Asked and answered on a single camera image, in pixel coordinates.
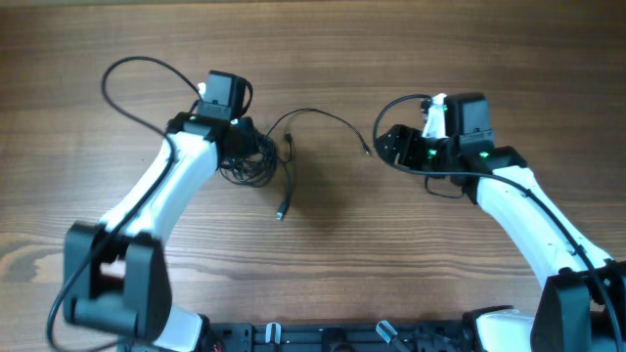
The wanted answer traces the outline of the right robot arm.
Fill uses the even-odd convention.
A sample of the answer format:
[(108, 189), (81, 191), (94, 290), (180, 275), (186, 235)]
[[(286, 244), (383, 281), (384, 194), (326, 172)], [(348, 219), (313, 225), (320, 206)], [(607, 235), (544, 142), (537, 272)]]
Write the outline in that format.
[(373, 133), (388, 166), (448, 179), (490, 215), (531, 267), (542, 295), (534, 315), (513, 306), (473, 310), (451, 339), (460, 351), (622, 351), (625, 264), (588, 240), (540, 187), (527, 161), (498, 147), (481, 93), (418, 94), (425, 125)]

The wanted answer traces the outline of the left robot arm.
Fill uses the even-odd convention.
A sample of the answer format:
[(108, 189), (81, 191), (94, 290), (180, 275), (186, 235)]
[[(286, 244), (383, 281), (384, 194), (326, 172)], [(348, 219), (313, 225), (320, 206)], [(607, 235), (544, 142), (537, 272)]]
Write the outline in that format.
[(228, 158), (256, 154), (244, 78), (209, 73), (192, 111), (171, 119), (160, 152), (130, 193), (95, 225), (67, 231), (64, 286), (51, 312), (73, 325), (118, 336), (115, 347), (210, 351), (204, 315), (172, 302), (165, 244), (198, 189)]

